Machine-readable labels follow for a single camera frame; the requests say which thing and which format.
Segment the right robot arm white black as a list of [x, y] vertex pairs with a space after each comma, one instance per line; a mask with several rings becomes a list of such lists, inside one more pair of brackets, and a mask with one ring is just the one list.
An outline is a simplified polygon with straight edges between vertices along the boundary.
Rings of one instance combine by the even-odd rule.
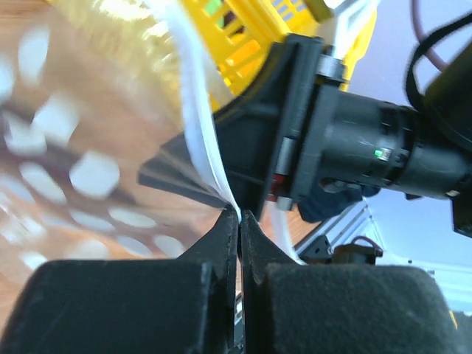
[[210, 133], [237, 205], [259, 218], [267, 200], [291, 209], [315, 183], [328, 192], [371, 186], [448, 199], [454, 230], [470, 235], [471, 50], [425, 94], [408, 71], [408, 106], [342, 91], [343, 71], [321, 38], [289, 34], [213, 114]]

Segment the clear polka dot zip bag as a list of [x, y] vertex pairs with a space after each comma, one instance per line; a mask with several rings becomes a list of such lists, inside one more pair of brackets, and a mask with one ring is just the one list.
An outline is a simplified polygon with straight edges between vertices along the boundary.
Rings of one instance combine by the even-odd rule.
[[1, 275], [23, 282], [50, 260], [175, 258], [219, 216], [139, 184], [139, 168], [183, 129], [186, 107], [212, 110], [203, 47], [153, 18], [50, 2], [1, 26]]

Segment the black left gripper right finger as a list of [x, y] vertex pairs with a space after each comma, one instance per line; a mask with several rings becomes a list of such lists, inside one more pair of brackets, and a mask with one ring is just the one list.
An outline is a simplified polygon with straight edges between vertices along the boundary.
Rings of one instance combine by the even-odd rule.
[[245, 211], [240, 224], [247, 353], [458, 353], [434, 279], [411, 266], [300, 265]]

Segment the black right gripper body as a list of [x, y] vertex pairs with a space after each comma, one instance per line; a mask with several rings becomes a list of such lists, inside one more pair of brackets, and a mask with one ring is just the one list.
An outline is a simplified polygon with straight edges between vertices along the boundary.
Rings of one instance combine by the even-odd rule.
[[329, 74], [321, 72], [321, 38], [288, 35], [275, 43], [269, 58], [284, 89], [273, 163], [265, 196], [308, 196], [316, 181], [329, 191], [360, 185], [412, 193], [407, 171], [413, 153], [413, 110], [340, 91], [343, 65], [332, 57]]

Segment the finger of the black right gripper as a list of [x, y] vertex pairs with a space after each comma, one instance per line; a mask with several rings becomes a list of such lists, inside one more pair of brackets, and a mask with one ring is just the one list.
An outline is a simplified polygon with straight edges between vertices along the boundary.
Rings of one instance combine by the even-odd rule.
[[139, 184], [211, 207], [260, 217], [270, 189], [280, 125], [276, 106], [186, 107], [183, 129], [141, 165]]
[[258, 104], [274, 103], [280, 95], [282, 84], [287, 80], [288, 74], [284, 71], [289, 66], [290, 60], [291, 46], [273, 43], [268, 57], [253, 81], [233, 101], [213, 114], [214, 121], [229, 121], [247, 114]]

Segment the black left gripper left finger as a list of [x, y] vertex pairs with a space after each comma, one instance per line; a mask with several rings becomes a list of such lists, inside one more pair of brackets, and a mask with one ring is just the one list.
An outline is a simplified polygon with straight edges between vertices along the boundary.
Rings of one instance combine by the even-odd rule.
[[3, 353], [227, 353], [234, 344], [238, 216], [174, 260], [57, 260], [21, 292]]

